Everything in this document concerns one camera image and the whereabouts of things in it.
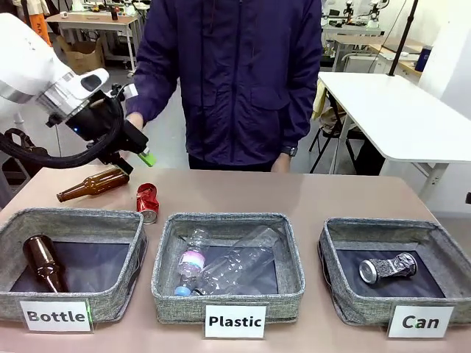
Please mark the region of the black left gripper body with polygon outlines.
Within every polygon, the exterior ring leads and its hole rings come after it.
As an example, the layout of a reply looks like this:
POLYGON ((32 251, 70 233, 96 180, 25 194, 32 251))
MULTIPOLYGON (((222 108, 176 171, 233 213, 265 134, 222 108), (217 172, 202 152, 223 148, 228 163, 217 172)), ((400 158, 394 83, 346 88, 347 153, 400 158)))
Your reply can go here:
POLYGON ((122 127, 99 154, 97 159, 104 164, 124 165, 122 151, 147 157, 149 139, 124 117, 121 102, 109 96, 92 96, 88 104, 66 121, 66 125, 83 140, 90 149, 111 134, 114 123, 122 122, 122 127))

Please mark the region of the person's right hand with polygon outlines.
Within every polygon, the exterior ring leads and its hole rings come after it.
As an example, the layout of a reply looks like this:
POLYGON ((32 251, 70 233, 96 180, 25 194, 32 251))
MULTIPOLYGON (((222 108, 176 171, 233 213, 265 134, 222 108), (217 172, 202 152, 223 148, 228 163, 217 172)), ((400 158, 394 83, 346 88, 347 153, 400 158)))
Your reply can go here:
POLYGON ((145 120, 140 113, 130 113, 126 119, 137 129, 142 130, 145 125, 145 120))

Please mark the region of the person's left hand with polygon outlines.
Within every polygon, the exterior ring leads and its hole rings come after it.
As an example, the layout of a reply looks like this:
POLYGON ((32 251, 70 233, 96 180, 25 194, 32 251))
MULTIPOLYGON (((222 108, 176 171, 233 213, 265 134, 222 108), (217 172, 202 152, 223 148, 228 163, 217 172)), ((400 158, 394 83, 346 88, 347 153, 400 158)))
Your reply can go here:
POLYGON ((288 173, 291 168, 291 156, 286 153, 280 153, 278 158, 274 161, 271 172, 273 173, 288 173))

